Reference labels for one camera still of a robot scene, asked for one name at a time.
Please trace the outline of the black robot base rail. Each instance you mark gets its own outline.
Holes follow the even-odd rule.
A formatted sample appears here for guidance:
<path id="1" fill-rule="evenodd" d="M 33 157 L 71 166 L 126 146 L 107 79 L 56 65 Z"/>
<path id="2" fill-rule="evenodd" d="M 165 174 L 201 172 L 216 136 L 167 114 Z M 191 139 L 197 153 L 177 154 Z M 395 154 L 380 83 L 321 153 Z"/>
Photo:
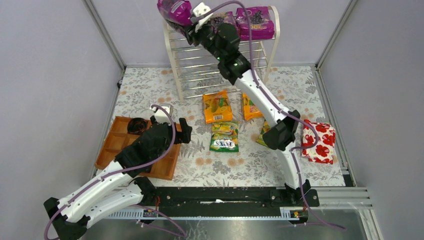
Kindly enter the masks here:
<path id="1" fill-rule="evenodd" d="M 305 198 L 284 187 L 157 187 L 140 202 L 169 217 L 279 217 L 280 209 L 320 206 L 315 189 Z"/>

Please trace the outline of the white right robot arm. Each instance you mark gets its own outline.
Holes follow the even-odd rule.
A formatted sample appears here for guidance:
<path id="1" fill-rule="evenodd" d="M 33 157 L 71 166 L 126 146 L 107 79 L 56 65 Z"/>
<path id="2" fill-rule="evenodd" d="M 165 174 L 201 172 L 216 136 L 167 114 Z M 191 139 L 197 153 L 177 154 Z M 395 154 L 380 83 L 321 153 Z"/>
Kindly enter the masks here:
<path id="1" fill-rule="evenodd" d="M 285 186 L 293 190 L 303 181 L 299 162 L 295 157 L 295 133 L 299 125 L 298 111 L 288 110 L 260 80 L 250 61 L 240 52 L 240 37 L 234 25 L 223 23 L 214 29 L 209 23 L 195 30 L 193 25 L 166 23 L 180 32 L 189 45 L 201 46 L 218 60 L 221 76 L 245 93 L 263 114 L 270 129 L 263 135 L 265 144 L 274 150 L 281 161 Z"/>

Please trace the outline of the purple candy bag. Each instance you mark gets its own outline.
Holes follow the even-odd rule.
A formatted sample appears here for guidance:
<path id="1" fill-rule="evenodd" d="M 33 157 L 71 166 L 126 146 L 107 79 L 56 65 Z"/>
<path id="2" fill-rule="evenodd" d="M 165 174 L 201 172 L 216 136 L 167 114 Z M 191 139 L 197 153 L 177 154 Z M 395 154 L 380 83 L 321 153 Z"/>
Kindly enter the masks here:
<path id="1" fill-rule="evenodd" d="M 209 19 L 209 22 L 213 28 L 214 33 L 217 33 L 220 25 L 231 24 L 235 27 L 237 34 L 240 35 L 240 29 L 237 25 L 236 18 L 234 17 L 232 11 L 214 13 L 212 17 Z"/>
<path id="2" fill-rule="evenodd" d="M 247 15 L 241 7 L 236 10 L 235 20 L 239 30 L 240 40 L 249 40 L 249 27 L 251 29 L 252 40 L 272 39 L 275 34 L 275 24 L 271 20 L 268 7 L 248 7 L 246 11 Z"/>
<path id="3" fill-rule="evenodd" d="M 192 24 L 192 5 L 188 0 L 158 0 L 157 8 L 167 21 L 184 27 Z"/>

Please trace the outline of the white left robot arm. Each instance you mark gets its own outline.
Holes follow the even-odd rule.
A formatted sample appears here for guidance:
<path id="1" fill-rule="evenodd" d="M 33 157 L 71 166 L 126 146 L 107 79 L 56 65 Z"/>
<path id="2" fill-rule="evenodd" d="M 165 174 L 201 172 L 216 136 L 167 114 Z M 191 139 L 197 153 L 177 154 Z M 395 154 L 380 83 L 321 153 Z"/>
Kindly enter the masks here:
<path id="1" fill-rule="evenodd" d="M 132 144 L 119 152 L 96 177 L 61 199 L 44 202 L 50 227 L 58 240 L 77 240 L 99 220 L 128 206 L 151 203 L 157 190 L 140 173 L 163 159 L 177 140 L 175 123 L 153 123 Z"/>

